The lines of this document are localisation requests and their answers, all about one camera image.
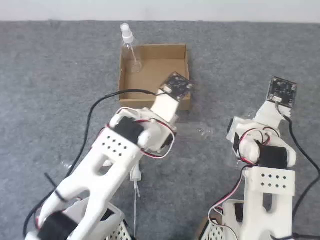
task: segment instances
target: robotic arm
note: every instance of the robotic arm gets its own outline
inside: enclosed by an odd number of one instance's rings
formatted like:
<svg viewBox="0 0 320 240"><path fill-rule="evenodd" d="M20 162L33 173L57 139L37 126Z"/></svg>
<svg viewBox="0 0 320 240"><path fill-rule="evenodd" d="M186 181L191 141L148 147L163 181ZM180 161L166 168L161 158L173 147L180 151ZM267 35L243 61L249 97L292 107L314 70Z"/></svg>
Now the robotic arm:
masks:
<svg viewBox="0 0 320 240"><path fill-rule="evenodd" d="M192 87L189 80L174 72L160 87L160 95L151 109L120 108L72 175L60 183L43 205L38 219L39 233L29 233L26 239L103 240L110 236L115 230L114 225L119 224L119 221L109 220L108 226L102 221L108 209L113 214L118 210L110 200L143 155L160 159L169 153L175 139L179 102ZM161 152L165 148L168 150L162 155L149 152ZM99 170L106 161L111 162L112 167L106 174L100 174ZM61 213L66 202L85 190L89 190L89 198ZM55 213L61 213L62 218L51 224ZM122 221L123 213L118 215ZM69 236L61 238L61 233L52 228L64 224L65 218L74 222L71 225L75 228L69 230Z"/></svg>
<svg viewBox="0 0 320 240"><path fill-rule="evenodd" d="M253 119L234 117L227 140L236 157L247 164L236 186L209 211L208 225L199 239L272 240L292 235L292 206L295 195L296 152L281 139L278 129L285 114L290 116L297 85L273 77L267 99ZM229 199L245 178L244 200ZM272 195L272 206L263 206L264 194ZM210 215L223 210L222 217Z"/></svg>

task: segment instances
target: black cable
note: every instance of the black cable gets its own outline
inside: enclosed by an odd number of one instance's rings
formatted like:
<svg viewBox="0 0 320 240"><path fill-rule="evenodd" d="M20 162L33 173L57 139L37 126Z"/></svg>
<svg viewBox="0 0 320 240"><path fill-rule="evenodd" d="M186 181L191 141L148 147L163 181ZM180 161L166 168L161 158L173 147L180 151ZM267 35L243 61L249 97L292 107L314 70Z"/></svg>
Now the black cable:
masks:
<svg viewBox="0 0 320 240"><path fill-rule="evenodd" d="M313 240L320 240L320 236L315 235L303 235L296 232L293 232L291 236L286 236L282 238L276 238L271 236L273 240L291 240L291 239L313 239Z"/></svg>
<svg viewBox="0 0 320 240"><path fill-rule="evenodd" d="M284 117L285 120L288 121L289 123L289 132L290 135L293 139L294 144L297 146L297 148L300 150L300 152L306 157L306 159L314 166L314 168L317 170L318 172L318 176L316 179L314 179L307 187L306 189L303 191L303 193L301 194L301 196L299 197L298 201L296 202L294 208L293 208L293 212L292 212L292 222L294 222L298 208L300 207L301 203L303 202L304 198L306 197L306 195L308 194L308 192L310 191L310 189L320 180L320 167L313 161L313 159L305 152L305 150L300 146L300 144L298 143L296 136L294 134L293 131L293 127L292 127L292 120L284 115L280 110L279 110L279 104L276 103L275 107L277 109L277 111L279 112L279 114L281 114L281 116ZM283 238L275 238L277 240L286 240L286 239L290 239L290 238L304 238L304 239L320 239L320 236L315 236L315 235L302 235L302 234L298 234L298 233L293 233L292 236L290 237L283 237Z"/></svg>
<svg viewBox="0 0 320 240"><path fill-rule="evenodd" d="M305 150L300 146L300 144L298 143L296 136L294 135L294 131L292 128L292 120L287 117L286 115L283 115L283 117L285 118L285 120L287 120L289 122L289 131L290 131L290 135L293 139L293 142L295 143L295 145L297 146L297 148L301 151L301 153L306 157L306 159L308 159L308 161L315 167L315 169L318 172L318 176L316 179L314 179L307 187L306 189L303 191L303 193L301 194L301 196L299 197L298 201L296 202L294 208L293 208L293 212L292 212L292 218L293 221L295 220L298 208L300 207L302 201L304 200L304 198L306 197L306 195L308 194L309 190L320 180L320 168L319 166L312 160L312 158L305 152Z"/></svg>
<svg viewBox="0 0 320 240"><path fill-rule="evenodd" d="M94 111L94 109L96 108L96 106L101 103L102 101L106 100L106 99L109 99L109 98L112 98L114 96L117 96L117 95L120 95L120 94L126 94L126 93L142 93L142 94L148 94L148 95L154 95L154 96L160 96L160 95L163 95L165 93L154 93L152 91L148 91L148 90L144 90L144 89L127 89L127 90L120 90L120 91L117 91L117 92L114 92L114 93L111 93L111 94L108 94L108 95L105 95L104 97L98 99L93 105L92 107L90 108L90 111L89 111L89 114L88 114L88 117L87 117L87 120L86 120L86 127L85 127L85 132L84 132L84 139L83 139L83 143L82 143L82 146L80 148L80 151L78 153L78 155L76 156L75 160L73 161L69 171L67 172L67 174L65 175L65 179L67 177L69 177L71 175L71 173L73 172L73 170L75 169L84 149L85 149L85 146L87 144L87 140L88 140L88 133L89 133L89 127L90 127L90 121L91 121L91 117L92 117L92 113ZM32 209L31 211L28 213L28 215L26 216L25 218L25 221L24 221L24 224L23 224L23 237L26 238L27 236L27 230L28 230L28 224L29 224L29 221L32 217L33 214L36 213L36 211L41 208L42 204L44 204L44 202L50 197L50 195L53 193L54 191L51 191L49 192L40 202L38 202Z"/></svg>

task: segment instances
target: bottle cap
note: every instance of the bottle cap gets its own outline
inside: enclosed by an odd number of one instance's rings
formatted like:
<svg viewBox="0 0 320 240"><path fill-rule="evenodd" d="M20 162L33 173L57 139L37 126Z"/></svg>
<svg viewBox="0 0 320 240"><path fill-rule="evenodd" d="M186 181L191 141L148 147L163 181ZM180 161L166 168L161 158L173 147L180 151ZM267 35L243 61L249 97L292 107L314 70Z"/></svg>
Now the bottle cap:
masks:
<svg viewBox="0 0 320 240"><path fill-rule="evenodd" d="M130 30L130 27L127 23L121 24L122 38L126 44L130 44L134 41L135 37Z"/></svg>

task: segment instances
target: clear plastic bottle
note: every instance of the clear plastic bottle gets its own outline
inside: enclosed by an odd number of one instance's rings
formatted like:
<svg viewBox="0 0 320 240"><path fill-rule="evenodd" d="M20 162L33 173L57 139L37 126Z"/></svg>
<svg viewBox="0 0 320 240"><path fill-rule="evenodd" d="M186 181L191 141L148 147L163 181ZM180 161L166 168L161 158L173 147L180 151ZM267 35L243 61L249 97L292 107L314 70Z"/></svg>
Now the clear plastic bottle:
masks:
<svg viewBox="0 0 320 240"><path fill-rule="evenodd" d="M177 140L187 142L202 142L214 136L214 129L204 122L177 122Z"/></svg>
<svg viewBox="0 0 320 240"><path fill-rule="evenodd" d="M142 69L139 42L134 37L127 23L121 24L122 56L126 60L126 68L131 73L138 73Z"/></svg>

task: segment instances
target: cardboard box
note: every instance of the cardboard box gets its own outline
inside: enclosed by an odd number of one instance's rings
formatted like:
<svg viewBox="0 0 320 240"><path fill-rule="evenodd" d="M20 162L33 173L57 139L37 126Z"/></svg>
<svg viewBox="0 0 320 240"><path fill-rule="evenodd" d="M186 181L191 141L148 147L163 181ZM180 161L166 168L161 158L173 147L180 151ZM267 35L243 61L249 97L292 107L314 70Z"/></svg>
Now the cardboard box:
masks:
<svg viewBox="0 0 320 240"><path fill-rule="evenodd" d="M119 90L145 89L156 93L160 85L172 72L189 79L188 55L186 44L149 44L139 47L142 69L140 72L127 71L127 62L120 56ZM120 104L130 108L150 108L155 96L130 92L119 96ZM180 102L179 110L189 110L191 94Z"/></svg>

